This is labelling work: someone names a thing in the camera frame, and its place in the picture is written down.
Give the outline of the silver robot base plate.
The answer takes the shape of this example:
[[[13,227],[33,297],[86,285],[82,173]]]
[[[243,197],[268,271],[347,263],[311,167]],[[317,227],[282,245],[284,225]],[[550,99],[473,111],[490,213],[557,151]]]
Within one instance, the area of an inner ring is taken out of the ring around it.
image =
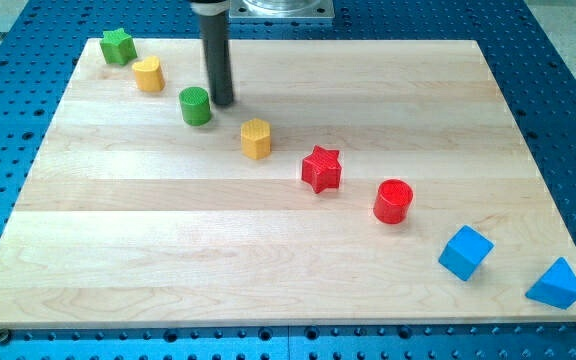
[[[231,0],[229,15],[236,20],[332,20],[333,0]]]

